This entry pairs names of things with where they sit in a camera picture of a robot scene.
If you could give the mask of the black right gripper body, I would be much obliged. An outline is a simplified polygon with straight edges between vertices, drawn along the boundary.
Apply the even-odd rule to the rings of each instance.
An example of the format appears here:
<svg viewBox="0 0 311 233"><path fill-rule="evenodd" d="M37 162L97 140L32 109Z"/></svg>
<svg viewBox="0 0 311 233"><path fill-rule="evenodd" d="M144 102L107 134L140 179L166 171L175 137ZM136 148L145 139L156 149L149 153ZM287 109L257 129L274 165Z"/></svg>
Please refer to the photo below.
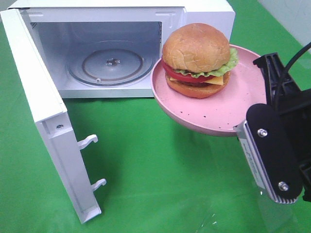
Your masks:
<svg viewBox="0 0 311 233"><path fill-rule="evenodd" d="M304 186L304 201L311 200L311 90L281 96L278 112L294 150Z"/></svg>

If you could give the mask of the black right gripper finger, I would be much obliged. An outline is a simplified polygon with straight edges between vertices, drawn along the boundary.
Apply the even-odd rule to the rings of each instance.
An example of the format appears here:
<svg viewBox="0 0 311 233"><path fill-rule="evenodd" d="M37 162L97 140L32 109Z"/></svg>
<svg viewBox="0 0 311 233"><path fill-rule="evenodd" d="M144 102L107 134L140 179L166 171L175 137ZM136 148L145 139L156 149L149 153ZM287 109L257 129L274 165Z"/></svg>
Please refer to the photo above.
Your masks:
<svg viewBox="0 0 311 233"><path fill-rule="evenodd" d="M253 61L262 73L265 83L265 95L267 105L274 107L277 83L285 68L277 53L269 53L263 55ZM298 109L300 88L291 77L285 75L280 89L280 96L278 99L278 109Z"/></svg>

